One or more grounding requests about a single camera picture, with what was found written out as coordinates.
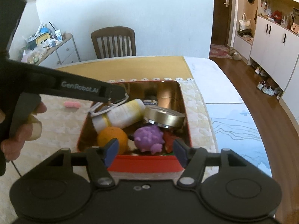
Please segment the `person left hand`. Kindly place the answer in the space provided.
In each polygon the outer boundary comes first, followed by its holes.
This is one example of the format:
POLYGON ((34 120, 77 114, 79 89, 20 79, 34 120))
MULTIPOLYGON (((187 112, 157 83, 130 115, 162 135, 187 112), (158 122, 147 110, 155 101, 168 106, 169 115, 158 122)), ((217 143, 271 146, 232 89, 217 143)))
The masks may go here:
POLYGON ((36 119, 35 115, 45 113, 47 108, 43 102, 31 113, 26 124, 18 127, 15 135, 1 142, 1 150, 7 161, 16 160, 26 141, 36 140, 41 136, 43 130, 42 123, 36 119))

